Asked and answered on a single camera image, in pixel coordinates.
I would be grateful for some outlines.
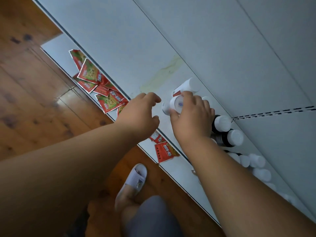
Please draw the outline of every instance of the slipper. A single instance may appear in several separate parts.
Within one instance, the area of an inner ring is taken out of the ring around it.
[[[135,165],[133,169],[131,170],[130,174],[128,175],[118,195],[116,196],[116,199],[121,194],[126,184],[132,186],[136,190],[135,195],[137,195],[142,189],[142,187],[144,186],[146,177],[147,177],[146,167],[143,164]]]

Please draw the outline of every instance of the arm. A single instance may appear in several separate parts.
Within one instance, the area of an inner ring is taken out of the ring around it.
[[[153,94],[140,94],[116,122],[0,162],[0,235],[58,236],[118,161],[158,127]]]
[[[184,92],[179,116],[171,110],[175,137],[192,163],[227,236],[316,236],[316,225],[251,175],[211,139],[214,110]]]

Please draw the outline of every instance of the ventilation grille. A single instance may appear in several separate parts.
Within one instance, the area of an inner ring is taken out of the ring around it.
[[[294,108],[294,109],[288,109],[288,110],[282,110],[282,111],[272,111],[272,112],[265,112],[265,113],[252,114],[252,115],[246,115],[246,116],[236,116],[236,117],[233,117],[233,120],[257,118],[257,117],[263,117],[263,116],[284,115],[284,114],[298,113],[298,112],[303,112],[303,111],[316,111],[316,108],[314,106],[308,106],[308,107],[300,107],[300,108]]]

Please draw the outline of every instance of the hand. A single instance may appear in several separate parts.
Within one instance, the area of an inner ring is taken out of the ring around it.
[[[170,109],[170,120],[174,136],[182,149],[201,137],[210,137],[215,111],[207,100],[194,96],[192,92],[184,91],[183,108],[179,115]]]
[[[153,92],[141,93],[132,99],[117,117],[115,124],[131,134],[139,143],[149,138],[159,126],[159,117],[152,117],[152,107],[161,102]]]

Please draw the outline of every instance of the wooden floor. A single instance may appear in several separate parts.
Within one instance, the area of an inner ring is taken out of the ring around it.
[[[0,159],[112,122],[40,50],[39,45],[61,32],[31,0],[1,0],[0,28]],[[161,195],[186,236],[224,236],[221,228],[138,147],[115,167],[100,198],[90,202],[87,236],[120,236],[114,198],[136,163],[148,168],[148,179],[136,199],[139,203]]]

